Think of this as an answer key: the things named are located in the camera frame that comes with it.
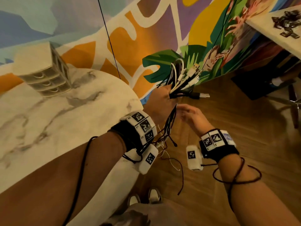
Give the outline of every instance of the hand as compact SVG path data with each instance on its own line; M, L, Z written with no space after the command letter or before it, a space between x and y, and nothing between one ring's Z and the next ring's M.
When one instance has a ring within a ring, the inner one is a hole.
M165 122L177 104L177 99L169 98L170 90L171 85L154 89L144 105L143 111L152 118L156 125Z
M213 125L210 124L201 110L196 107L188 104L179 104L177 106L177 113L179 113L181 119L185 121L199 137L214 129Z

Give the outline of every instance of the plastic drawer organizer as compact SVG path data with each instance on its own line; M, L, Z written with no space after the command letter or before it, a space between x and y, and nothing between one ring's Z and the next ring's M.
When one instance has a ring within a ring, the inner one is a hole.
M69 69L49 42L18 50L13 73L44 97L59 95L72 88Z

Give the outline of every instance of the marble table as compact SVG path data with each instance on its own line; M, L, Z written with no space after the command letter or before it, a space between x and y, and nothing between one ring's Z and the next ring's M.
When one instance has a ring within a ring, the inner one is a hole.
M0 193L39 167L105 133L125 114L143 109L120 79L97 70L70 69L73 89L43 98L22 83L0 96ZM103 223L138 177L123 158L88 205L68 225Z
M260 14L250 19L247 19L246 23L252 28L256 29L261 34L274 41L279 46L283 47L285 50L287 50L294 56L301 59L301 37L298 39L294 39L291 36L287 38L281 36L280 33L284 32L284 29L274 28L274 22L272 20L273 16L281 17L284 15L285 11L293 10L299 10L301 12L301 5L270 12L267 14ZM293 28L293 31L299 36L301 36L301 26Z

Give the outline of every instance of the hardwood floor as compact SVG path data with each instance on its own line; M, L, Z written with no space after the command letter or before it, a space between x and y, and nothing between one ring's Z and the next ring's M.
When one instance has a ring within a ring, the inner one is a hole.
M293 128L290 111L266 98L250 101L230 78L231 75L225 75L195 88L195 91L209 93L211 98L183 98L181 103L200 108L215 127L228 130L246 162L262 171L262 180L301 220L301 137ZM157 187L164 202L169 203L187 225L239 225L223 184L212 177L216 167L200 172L187 167L186 146L198 145L198 137L180 119L176 119L171 136L178 147L168 140L167 151L183 165L182 193L177 196L182 185L181 172L176 171L169 160L160 159L156 159L146 175L139 177L133 192L143 201L148 189ZM176 161L173 164L180 168Z

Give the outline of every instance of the foot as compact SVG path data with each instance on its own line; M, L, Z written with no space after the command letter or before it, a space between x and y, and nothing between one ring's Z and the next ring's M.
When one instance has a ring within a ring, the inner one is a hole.
M128 207L130 207L131 205L136 204L136 203L141 203L141 201L140 201L139 196L137 194L134 194L134 195L130 196L128 199Z
M148 192L148 200L150 204L162 203L160 191L157 188L150 188Z

